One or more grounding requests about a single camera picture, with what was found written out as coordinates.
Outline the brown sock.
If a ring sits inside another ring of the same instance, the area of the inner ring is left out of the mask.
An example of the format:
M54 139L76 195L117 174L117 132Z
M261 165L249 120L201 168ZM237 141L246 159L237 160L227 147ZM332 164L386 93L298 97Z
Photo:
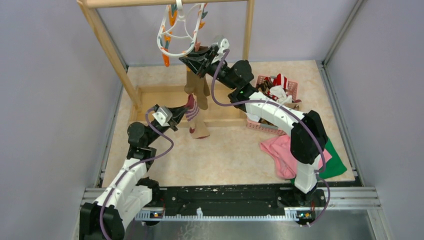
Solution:
M194 95L196 101L201 110L207 110L208 96L210 96L210 88L205 77L199 77L197 74L194 75Z
M184 91L188 95L194 95L196 97L204 96L204 80L199 77L196 73L186 67L186 84Z

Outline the purple striped sock maroon cuff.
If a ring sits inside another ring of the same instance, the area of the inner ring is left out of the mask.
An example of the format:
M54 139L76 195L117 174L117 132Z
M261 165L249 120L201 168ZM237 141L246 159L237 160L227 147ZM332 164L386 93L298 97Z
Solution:
M195 97L190 94L187 98L187 112L185 117L189 126L189 133L193 139L204 139L210 136L210 132L204 123L203 117L201 115L201 110L198 106L198 103L195 100Z

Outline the white round clip hanger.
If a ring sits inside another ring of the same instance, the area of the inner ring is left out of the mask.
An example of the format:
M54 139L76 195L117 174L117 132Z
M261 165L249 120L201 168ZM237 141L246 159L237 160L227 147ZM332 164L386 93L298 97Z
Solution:
M198 35L205 25L207 5L206 2L194 3L186 8L181 0L176 0L165 7L156 37L165 67L171 65L171 59L184 57L200 45Z

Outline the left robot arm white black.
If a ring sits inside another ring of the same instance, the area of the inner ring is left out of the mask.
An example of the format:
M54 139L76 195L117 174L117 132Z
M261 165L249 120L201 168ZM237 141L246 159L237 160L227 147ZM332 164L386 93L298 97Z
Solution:
M166 131L177 131L184 115L194 107L193 103L178 107L156 104L145 113L146 123L129 125L129 149L122 167L100 196L80 208L80 240L122 240L142 208L160 202L159 191L143 182L150 181L144 177L147 164L171 151L175 144Z

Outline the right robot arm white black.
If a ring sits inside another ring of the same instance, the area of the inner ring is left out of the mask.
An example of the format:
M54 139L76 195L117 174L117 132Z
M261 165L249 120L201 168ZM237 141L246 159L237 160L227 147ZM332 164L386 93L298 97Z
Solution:
M223 56L215 61L218 49L211 46L204 51L190 52L179 60L199 77L209 75L213 84L220 82L231 89L228 107L258 116L289 135L290 152L298 162L293 200L299 206L307 206L314 198L319 163L325 163L328 136L321 116L314 110L304 113L290 109L260 92L251 84L254 75L250 62L238 60L228 66L226 57L229 52L225 49Z

